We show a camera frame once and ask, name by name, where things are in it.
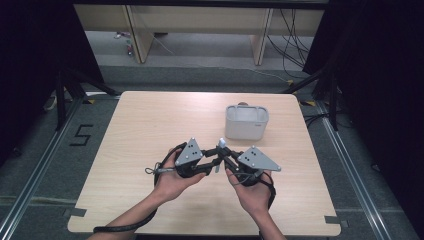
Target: human hand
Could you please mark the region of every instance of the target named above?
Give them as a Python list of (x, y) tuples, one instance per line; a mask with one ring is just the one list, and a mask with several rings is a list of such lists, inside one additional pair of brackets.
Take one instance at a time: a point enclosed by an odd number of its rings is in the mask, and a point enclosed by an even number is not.
[[(253, 186), (245, 187), (242, 184), (238, 184), (239, 180), (229, 169), (225, 169), (225, 172), (227, 173), (228, 181), (236, 190), (241, 206), (247, 213), (254, 217), (268, 212), (268, 201), (271, 192), (265, 184), (257, 183)], [(264, 172), (271, 176), (270, 171), (265, 170)], [(262, 174), (261, 178), (263, 181), (271, 182), (265, 174)]]
[[(181, 149), (172, 153), (162, 167), (174, 168), (175, 157), (178, 152), (181, 152)], [(174, 200), (180, 196), (185, 189), (198, 183), (205, 176), (205, 173), (199, 173), (191, 178), (182, 178), (176, 171), (161, 173), (152, 194), (159, 197), (163, 203)]]

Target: white plastic box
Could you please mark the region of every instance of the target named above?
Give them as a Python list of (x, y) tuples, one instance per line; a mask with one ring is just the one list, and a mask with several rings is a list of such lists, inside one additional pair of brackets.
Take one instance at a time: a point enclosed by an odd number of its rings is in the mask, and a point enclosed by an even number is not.
[(268, 110), (260, 106), (231, 105), (226, 110), (225, 136), (231, 139), (260, 140), (268, 124)]

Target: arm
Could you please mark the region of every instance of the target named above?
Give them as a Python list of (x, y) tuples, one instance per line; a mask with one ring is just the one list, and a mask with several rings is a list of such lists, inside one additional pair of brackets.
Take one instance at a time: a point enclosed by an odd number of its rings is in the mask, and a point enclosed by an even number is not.
[[(237, 178), (229, 169), (226, 169), (226, 173), (228, 180), (236, 190), (241, 206), (249, 213), (256, 225), (258, 225), (259, 231), (261, 231), (264, 239), (285, 240), (286, 238), (277, 227), (268, 211), (268, 199), (270, 196), (268, 187), (261, 183), (245, 187), (241, 184), (237, 184)], [(270, 181), (266, 176), (263, 176), (262, 180), (267, 182)]]
[[(173, 153), (163, 167), (174, 167), (175, 153)], [(139, 222), (145, 219), (150, 213), (162, 204), (176, 199), (186, 188), (198, 183), (205, 174), (197, 174), (191, 178), (181, 178), (176, 171), (162, 173), (153, 191), (137, 203), (131, 209), (117, 217), (107, 226), (123, 226)], [(135, 230), (118, 233), (98, 232), (89, 239), (129, 239), (133, 236)]]

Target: gray carpet floor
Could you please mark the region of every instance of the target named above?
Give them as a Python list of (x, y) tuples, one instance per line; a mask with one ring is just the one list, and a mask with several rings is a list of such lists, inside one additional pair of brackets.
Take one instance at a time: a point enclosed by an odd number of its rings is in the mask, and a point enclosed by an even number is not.
[[(119, 91), (279, 93), (288, 88), (285, 79), (293, 79), (297, 82), (307, 76), (298, 71), (288, 72), (290, 75), (299, 77), (293, 78), (282, 70), (263, 69), (261, 72), (270, 74), (264, 75), (246, 69), (223, 67), (140, 68), (138, 66), (102, 65), (101, 71), (107, 85)], [(89, 85), (84, 85), (84, 88), (87, 91), (97, 91)], [(296, 96), (300, 101), (311, 100), (312, 89), (313, 86), (307, 86), (299, 90)], [(69, 217), (65, 216), (64, 212), (71, 209), (78, 199), (117, 102), (118, 100), (98, 99), (92, 104), (83, 104), (79, 107), (12, 239), (85, 239), (89, 236), (89, 234), (69, 232), (67, 230)], [(300, 108), (305, 116), (318, 113), (317, 107), (314, 106), (300, 106)], [(418, 239), (383, 177), (370, 167), (373, 161), (351, 124), (349, 115), (338, 115), (337, 120), (339, 134), (393, 239)], [(80, 143), (81, 141), (80, 138), (75, 137), (75, 133), (81, 124), (92, 125), (92, 127), (84, 129), (84, 134), (89, 134), (91, 137), (85, 146), (72, 146), (73, 143)], [(55, 127), (56, 112), (53, 109), (41, 115), (27, 134), (20, 145), (22, 155), (19, 157), (11, 156), (0, 169), (1, 217), (6, 216), (14, 198), (26, 184), (28, 177), (52, 138)], [(337, 215), (340, 220), (346, 223), (346, 226), (342, 227), (341, 234), (331, 239), (375, 239), (370, 223), (361, 208), (322, 120), (315, 121), (308, 130)], [(142, 235), (138, 238), (194, 239), (149, 235)], [(195, 239), (226, 238), (196, 237)], [(289, 239), (315, 240), (326, 238), (289, 237)]]

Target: forearm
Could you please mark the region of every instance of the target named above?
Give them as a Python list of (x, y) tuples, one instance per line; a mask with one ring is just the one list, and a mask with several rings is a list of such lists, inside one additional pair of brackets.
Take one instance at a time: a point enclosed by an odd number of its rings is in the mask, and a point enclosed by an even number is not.
[(255, 221), (256, 225), (258, 225), (259, 231), (261, 231), (264, 240), (286, 239), (268, 212), (251, 214), (251, 216)]
[[(141, 202), (134, 205), (128, 211), (117, 217), (115, 220), (107, 224), (108, 227), (113, 226), (125, 226), (140, 222), (150, 215), (155, 209), (157, 209), (160, 205), (162, 205), (165, 201), (162, 200), (159, 196), (152, 193), (143, 199)], [(106, 232), (98, 232), (92, 235), (89, 239), (129, 239), (133, 236), (136, 229), (132, 231), (126, 232), (117, 232), (117, 233), (106, 233)]]

